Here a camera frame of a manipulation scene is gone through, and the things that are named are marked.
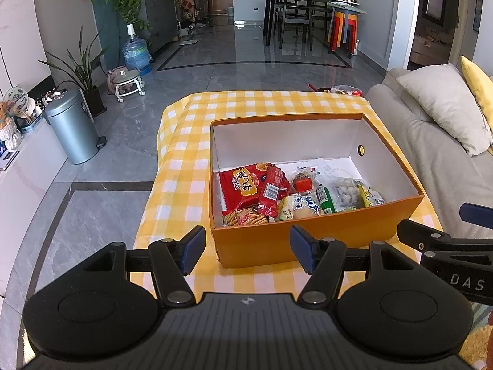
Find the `yellow biscuit packet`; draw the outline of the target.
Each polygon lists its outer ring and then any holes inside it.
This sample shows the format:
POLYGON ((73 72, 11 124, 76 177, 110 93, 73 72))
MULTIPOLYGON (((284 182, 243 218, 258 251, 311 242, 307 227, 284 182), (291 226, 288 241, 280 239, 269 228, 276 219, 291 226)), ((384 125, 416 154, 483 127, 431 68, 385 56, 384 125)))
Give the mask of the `yellow biscuit packet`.
POLYGON ((277 205, 277 221, 302 220, 324 213, 310 195, 292 194, 284 197, 277 205))

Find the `red Mimi snack bag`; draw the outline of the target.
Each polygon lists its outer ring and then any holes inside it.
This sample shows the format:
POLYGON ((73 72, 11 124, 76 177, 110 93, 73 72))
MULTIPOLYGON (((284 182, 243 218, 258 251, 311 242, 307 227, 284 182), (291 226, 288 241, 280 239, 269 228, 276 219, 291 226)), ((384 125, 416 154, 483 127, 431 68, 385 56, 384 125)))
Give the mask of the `red Mimi snack bag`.
POLYGON ((223 216, 224 226, 248 226, 268 223, 268 217, 260 214, 255 207, 229 211, 223 216))

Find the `red cracker packet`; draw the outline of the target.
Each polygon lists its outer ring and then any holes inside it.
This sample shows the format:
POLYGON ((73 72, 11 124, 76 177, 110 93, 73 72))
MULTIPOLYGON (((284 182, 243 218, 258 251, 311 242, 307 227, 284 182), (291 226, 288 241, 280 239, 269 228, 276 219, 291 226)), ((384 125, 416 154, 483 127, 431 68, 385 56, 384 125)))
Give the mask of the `red cracker packet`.
POLYGON ((224 214, 258 204, 270 166, 270 163, 263 162, 219 173, 224 214))

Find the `green snack packet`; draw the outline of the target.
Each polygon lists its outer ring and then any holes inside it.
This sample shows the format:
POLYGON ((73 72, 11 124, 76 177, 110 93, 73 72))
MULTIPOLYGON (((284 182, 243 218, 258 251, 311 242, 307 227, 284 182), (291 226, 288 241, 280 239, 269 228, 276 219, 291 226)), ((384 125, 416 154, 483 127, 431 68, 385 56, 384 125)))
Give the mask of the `green snack packet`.
POLYGON ((324 215, 335 214, 336 210, 328 189, 324 185, 319 184, 317 186, 316 193, 319 206, 321 207, 324 215))

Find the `beige sofa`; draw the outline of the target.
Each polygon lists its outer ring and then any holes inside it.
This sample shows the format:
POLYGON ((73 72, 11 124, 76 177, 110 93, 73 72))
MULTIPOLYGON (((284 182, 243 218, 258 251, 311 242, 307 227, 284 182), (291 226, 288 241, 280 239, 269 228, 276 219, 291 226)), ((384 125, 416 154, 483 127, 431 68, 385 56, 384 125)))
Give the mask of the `beige sofa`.
POLYGON ((459 141, 433 122, 397 82, 408 72, 391 69, 366 99, 411 163, 445 232, 459 238, 491 239, 492 230, 460 219, 460 206, 492 206, 492 154, 468 156, 459 141))

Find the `yellow checkered tablecloth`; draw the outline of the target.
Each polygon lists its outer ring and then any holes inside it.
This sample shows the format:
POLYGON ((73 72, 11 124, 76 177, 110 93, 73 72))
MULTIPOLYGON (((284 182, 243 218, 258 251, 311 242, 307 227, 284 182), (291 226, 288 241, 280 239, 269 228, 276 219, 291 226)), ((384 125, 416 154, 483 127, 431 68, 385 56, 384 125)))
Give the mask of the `yellow checkered tablecloth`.
MULTIPOLYGON (((157 135, 158 171, 137 232, 135 248, 165 237, 180 239, 195 225, 210 225, 210 124, 215 119, 275 114, 365 114, 393 149, 398 145, 367 100, 302 91, 237 90, 190 94, 166 108, 157 135)), ((308 275, 295 262, 224 269, 211 236, 186 281, 197 298, 205 291, 291 292, 308 275)))

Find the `clear packet white balls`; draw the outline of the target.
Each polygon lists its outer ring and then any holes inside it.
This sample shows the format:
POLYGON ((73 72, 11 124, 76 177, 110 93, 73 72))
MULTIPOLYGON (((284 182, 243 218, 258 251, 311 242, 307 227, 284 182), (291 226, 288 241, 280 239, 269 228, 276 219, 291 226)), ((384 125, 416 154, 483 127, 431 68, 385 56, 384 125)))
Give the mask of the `clear packet white balls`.
POLYGON ((381 194, 362 179, 336 178, 330 193, 337 212, 356 211, 385 203, 381 194))

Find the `yellow fuzzy rug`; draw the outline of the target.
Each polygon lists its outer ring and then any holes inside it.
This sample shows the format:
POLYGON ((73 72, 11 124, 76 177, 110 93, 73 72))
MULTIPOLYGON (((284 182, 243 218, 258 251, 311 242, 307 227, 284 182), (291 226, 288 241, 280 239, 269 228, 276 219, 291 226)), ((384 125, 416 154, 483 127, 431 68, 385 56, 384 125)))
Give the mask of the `yellow fuzzy rug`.
POLYGON ((472 303, 473 327, 460 357, 474 369, 492 369, 492 307, 472 303))

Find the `red jelly cup packet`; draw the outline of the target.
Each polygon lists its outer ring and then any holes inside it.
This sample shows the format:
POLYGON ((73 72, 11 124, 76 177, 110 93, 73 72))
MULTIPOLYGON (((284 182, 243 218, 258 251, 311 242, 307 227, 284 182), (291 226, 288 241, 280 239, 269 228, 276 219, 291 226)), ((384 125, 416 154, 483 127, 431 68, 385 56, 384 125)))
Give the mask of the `red jelly cup packet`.
POLYGON ((291 177, 291 186, 298 194, 305 194, 313 191, 312 171, 309 169, 295 171, 291 177))

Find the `red barcode snack packet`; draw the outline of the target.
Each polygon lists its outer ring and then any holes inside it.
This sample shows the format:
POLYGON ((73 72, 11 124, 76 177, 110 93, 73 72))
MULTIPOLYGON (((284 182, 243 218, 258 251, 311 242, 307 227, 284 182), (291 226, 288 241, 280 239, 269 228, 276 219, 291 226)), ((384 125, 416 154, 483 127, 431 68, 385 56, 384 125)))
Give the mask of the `red barcode snack packet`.
POLYGON ((291 183, 276 165, 267 170, 265 184, 260 194, 257 212, 275 218, 278 216, 278 202, 291 193, 291 183))

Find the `orange cardboard box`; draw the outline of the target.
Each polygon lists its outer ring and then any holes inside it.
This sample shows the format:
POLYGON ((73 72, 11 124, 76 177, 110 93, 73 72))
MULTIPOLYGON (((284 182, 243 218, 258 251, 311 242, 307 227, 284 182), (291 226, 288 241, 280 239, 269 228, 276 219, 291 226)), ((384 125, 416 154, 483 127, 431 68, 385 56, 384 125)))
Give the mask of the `orange cardboard box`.
POLYGON ((216 120, 210 228, 225 268, 291 261, 291 228, 351 247, 391 238, 424 198, 364 114, 216 120))

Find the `beige cushion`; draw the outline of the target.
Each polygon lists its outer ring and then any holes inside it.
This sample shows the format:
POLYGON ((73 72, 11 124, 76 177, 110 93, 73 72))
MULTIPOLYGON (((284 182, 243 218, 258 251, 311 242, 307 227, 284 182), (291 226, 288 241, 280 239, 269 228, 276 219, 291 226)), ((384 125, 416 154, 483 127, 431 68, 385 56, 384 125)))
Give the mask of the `beige cushion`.
POLYGON ((454 65, 425 66, 400 75, 396 81, 468 155, 477 156, 491 147, 491 128, 454 65))

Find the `yellow cushion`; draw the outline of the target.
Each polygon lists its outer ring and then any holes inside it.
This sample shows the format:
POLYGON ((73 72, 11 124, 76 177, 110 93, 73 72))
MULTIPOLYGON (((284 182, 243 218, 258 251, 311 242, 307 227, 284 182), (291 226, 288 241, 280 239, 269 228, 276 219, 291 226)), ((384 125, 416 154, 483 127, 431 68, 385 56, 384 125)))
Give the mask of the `yellow cushion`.
POLYGON ((462 74, 480 106, 489 127, 493 128, 493 83, 486 73, 465 56, 460 57, 462 74))

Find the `red basket on floor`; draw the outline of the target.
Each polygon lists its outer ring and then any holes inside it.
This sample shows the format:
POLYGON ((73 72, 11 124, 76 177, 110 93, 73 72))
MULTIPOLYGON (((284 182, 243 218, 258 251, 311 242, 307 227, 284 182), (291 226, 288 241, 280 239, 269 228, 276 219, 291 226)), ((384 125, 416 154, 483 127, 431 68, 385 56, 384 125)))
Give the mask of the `red basket on floor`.
POLYGON ((332 87, 317 88, 314 85, 309 84, 308 87, 313 92, 343 94, 343 95, 351 95, 357 97, 363 96, 363 91, 361 91, 359 88, 355 88, 353 86, 348 86, 348 85, 336 85, 332 87))

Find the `grey metal trash can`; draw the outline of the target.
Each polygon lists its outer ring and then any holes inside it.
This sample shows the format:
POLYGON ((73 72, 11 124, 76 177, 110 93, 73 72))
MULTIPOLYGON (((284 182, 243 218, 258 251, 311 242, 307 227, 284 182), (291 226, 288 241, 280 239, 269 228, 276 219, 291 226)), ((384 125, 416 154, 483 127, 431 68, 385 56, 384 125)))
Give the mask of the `grey metal trash can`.
POLYGON ((107 139, 95 128, 80 89, 66 91, 49 102, 43 116, 74 165, 89 161, 106 146, 107 139))

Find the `small white rolling stool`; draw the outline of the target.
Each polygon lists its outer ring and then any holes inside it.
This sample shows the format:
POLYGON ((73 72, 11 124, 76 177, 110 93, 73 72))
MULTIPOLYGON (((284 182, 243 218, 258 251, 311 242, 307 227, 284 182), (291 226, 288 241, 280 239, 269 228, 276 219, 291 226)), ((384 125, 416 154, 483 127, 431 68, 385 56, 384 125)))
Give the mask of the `small white rolling stool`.
POLYGON ((113 94, 121 104, 124 98, 132 94, 145 95, 145 82, 138 69, 128 69, 125 65, 109 71, 107 85, 110 94, 113 94))

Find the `potted snake plant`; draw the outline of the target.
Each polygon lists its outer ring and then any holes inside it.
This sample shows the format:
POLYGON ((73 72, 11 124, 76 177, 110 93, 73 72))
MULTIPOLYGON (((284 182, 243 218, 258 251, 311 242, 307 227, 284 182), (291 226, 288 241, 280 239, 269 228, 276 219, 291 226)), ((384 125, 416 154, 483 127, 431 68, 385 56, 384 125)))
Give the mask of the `potted snake plant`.
POLYGON ((49 68, 56 69, 68 76, 68 79, 64 80, 62 84, 72 83, 81 90, 88 111, 93 118, 106 111, 99 87, 94 82, 93 72, 101 65, 101 58, 107 53, 110 47, 102 48, 95 55, 92 54, 92 49, 99 35, 100 33, 97 33, 89 43, 84 44, 84 27, 81 26, 78 41, 79 56, 77 58, 69 50, 67 50, 67 60, 49 51, 45 51, 47 59, 45 61, 39 60, 39 63, 45 64, 49 68))

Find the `blue water jug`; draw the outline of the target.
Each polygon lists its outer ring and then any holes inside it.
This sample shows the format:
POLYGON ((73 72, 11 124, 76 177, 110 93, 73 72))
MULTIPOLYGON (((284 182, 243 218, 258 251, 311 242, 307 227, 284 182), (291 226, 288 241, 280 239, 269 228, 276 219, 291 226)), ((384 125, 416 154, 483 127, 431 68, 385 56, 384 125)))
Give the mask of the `blue water jug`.
POLYGON ((135 33, 134 25, 127 25, 128 39, 123 46, 124 63, 127 69, 137 69, 141 75, 149 74, 151 71, 151 56, 147 47, 147 42, 138 37, 135 33))

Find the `stacked coloured plastic stools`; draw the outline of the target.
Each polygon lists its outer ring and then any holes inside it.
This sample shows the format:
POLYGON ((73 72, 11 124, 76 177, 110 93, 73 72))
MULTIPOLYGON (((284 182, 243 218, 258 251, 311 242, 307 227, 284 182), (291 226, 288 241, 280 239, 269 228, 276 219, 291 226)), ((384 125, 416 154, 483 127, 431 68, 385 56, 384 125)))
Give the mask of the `stacked coloured plastic stools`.
POLYGON ((335 11, 332 15, 332 25, 328 37, 328 45, 331 51, 335 52, 344 44, 348 54, 357 54, 358 47, 358 15, 344 14, 335 11))

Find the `dark grey cabinet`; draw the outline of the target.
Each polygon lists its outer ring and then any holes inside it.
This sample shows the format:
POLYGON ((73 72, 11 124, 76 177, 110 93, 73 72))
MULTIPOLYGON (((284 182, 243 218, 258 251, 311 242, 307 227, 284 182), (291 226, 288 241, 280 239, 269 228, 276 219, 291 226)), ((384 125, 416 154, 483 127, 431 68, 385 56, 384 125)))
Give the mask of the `dark grey cabinet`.
POLYGON ((149 25, 139 35, 152 56, 178 36, 175 0, 141 0, 140 18, 149 25))

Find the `black dining chair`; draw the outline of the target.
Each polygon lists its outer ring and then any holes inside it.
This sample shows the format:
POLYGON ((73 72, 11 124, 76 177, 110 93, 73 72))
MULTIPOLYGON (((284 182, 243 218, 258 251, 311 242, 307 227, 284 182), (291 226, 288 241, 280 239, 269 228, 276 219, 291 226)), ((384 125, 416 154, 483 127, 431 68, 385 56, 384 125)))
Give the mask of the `black dining chair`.
POLYGON ((313 0, 282 0, 281 25, 278 32, 279 48, 283 47, 284 35, 288 24, 300 25, 302 41, 313 48, 312 3, 313 0))

